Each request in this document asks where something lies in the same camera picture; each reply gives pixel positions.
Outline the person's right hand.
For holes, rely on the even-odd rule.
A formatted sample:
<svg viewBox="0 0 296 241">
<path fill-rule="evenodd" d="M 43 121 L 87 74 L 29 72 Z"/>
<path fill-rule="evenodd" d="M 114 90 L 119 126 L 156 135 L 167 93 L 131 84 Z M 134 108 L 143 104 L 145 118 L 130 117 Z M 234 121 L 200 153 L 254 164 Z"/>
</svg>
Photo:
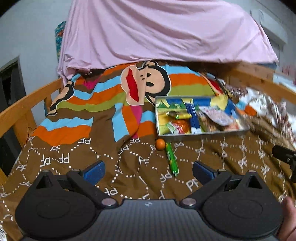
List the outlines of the person's right hand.
<svg viewBox="0 0 296 241">
<path fill-rule="evenodd" d="M 283 209 L 283 223 L 278 232 L 280 241 L 295 240 L 296 209 L 293 200 L 287 196 L 281 203 Z"/>
</svg>

